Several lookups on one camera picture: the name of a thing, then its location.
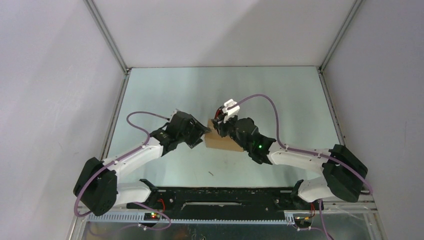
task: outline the cable connector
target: cable connector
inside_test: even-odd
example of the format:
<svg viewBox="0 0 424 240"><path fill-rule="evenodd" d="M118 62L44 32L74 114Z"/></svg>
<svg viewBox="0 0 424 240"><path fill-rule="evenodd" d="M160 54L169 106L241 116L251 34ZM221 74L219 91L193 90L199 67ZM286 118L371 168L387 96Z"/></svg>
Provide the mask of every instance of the cable connector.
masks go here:
<svg viewBox="0 0 424 240"><path fill-rule="evenodd" d="M226 114L226 116L224 117L224 121L223 121L224 123L226 123L228 121L228 119L236 116L239 113L239 110L240 110L239 106L231 108L232 106L234 106L236 104L237 104L237 102L234 101L233 99L230 99L230 100L228 100L224 103L223 108L222 108L222 112L224 114Z"/></svg>

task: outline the brown box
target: brown box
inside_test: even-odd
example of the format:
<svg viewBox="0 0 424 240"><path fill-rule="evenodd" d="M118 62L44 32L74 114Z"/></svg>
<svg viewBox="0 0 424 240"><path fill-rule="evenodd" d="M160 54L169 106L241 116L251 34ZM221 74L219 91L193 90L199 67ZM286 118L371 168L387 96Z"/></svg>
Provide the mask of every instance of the brown box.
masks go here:
<svg viewBox="0 0 424 240"><path fill-rule="evenodd" d="M207 148L243 152L243 148L241 148L229 136L221 137L214 129L214 124L210 119L207 122L207 127L211 130L211 132L204 135L204 143Z"/></svg>

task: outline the perforated metal strip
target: perforated metal strip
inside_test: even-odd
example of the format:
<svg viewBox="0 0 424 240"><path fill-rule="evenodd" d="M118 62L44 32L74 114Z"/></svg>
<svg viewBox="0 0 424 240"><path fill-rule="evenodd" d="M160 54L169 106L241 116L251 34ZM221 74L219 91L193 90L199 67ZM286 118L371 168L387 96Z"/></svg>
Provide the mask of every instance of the perforated metal strip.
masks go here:
<svg viewBox="0 0 424 240"><path fill-rule="evenodd" d="M90 214L90 222L108 223L157 223L157 221L144 220L145 212L108 212L101 216ZM171 219L173 224L287 224L294 222L293 214L286 213L285 220L200 220L200 219Z"/></svg>

